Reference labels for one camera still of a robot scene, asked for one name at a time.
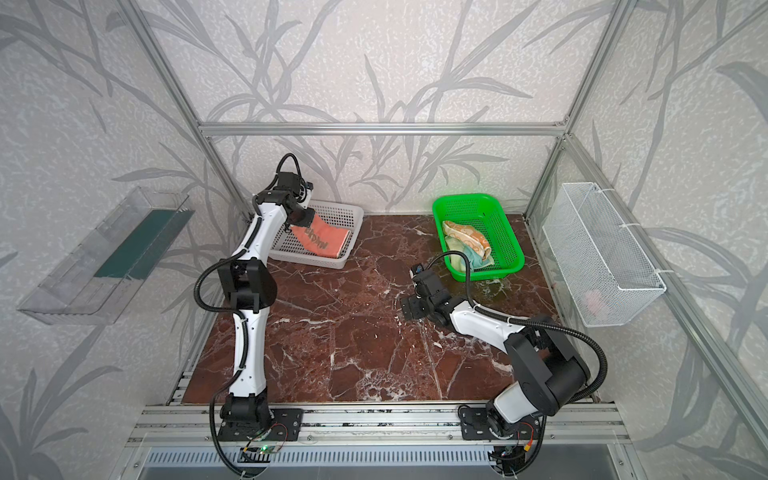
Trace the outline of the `pink brown bear towel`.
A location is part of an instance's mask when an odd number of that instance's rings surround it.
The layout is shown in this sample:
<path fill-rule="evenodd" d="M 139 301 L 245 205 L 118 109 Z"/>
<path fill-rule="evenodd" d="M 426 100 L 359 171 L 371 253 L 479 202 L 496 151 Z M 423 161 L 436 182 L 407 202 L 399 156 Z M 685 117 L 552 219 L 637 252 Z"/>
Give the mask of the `pink brown bear towel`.
<path fill-rule="evenodd" d="M 292 225 L 290 231 L 302 247 L 313 255 L 323 258 L 339 258 L 351 231 L 326 223 L 315 214 L 309 226 Z"/>

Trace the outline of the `cream orange patterned towel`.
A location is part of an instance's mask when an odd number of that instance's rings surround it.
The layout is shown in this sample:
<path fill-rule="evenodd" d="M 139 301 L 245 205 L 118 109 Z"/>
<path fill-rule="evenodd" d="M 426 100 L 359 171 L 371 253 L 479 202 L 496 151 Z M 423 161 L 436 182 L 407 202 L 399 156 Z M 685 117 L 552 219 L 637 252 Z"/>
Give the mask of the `cream orange patterned towel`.
<path fill-rule="evenodd" d="M 483 258 L 486 258 L 491 254 L 492 248 L 487 238 L 479 230 L 470 225 L 461 225 L 444 220 L 442 222 L 442 230 L 445 236 L 460 240 L 470 246 Z"/>

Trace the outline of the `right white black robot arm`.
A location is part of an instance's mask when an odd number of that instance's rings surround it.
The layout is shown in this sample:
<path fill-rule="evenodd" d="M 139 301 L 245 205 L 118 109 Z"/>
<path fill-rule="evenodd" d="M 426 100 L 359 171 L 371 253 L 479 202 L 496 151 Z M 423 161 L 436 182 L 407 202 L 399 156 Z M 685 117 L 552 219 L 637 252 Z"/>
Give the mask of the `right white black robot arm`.
<path fill-rule="evenodd" d="M 550 317 L 512 322 L 499 312 L 452 295 L 433 270 L 420 264 L 410 276 L 414 293 L 401 301 L 405 319 L 427 319 L 507 354 L 513 382 L 485 407 L 496 436 L 508 437 L 512 426 L 527 417 L 555 415 L 587 386 L 587 364 L 565 329 Z"/>

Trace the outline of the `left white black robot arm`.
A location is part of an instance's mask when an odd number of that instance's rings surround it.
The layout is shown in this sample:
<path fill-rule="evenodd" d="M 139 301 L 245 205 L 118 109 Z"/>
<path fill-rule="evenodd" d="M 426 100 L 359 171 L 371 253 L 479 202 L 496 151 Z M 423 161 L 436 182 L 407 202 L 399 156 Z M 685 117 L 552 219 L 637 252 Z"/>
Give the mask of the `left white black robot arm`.
<path fill-rule="evenodd" d="M 266 324 L 277 298 L 268 271 L 269 252 L 278 233 L 313 218 L 308 207 L 312 185 L 293 172 L 277 173 L 253 197 L 255 215 L 233 256 L 217 273 L 235 321 L 234 380 L 227 384 L 217 438 L 251 440 L 267 434 L 274 423 L 267 398 L 264 367 Z"/>

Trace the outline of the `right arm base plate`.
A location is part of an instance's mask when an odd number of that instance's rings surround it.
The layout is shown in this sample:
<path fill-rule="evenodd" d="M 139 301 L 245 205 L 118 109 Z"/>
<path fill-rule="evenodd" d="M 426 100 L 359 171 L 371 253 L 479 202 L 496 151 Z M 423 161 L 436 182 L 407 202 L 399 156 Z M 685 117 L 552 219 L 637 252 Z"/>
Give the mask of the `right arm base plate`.
<path fill-rule="evenodd" d="M 505 420 L 488 407 L 460 404 L 457 414 L 463 440 L 523 441 L 533 443 L 541 432 L 541 418 L 527 415 L 515 423 Z"/>

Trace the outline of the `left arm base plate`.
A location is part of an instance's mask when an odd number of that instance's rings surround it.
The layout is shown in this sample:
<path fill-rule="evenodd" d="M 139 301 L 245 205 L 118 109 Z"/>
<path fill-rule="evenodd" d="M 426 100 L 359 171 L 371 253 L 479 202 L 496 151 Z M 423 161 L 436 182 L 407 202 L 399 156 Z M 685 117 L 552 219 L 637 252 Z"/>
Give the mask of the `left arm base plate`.
<path fill-rule="evenodd" d="M 217 439 L 235 441 L 296 442 L 301 430 L 304 410 L 301 408 L 277 408 L 271 410 L 272 418 L 261 425 L 257 421 L 223 420 Z"/>

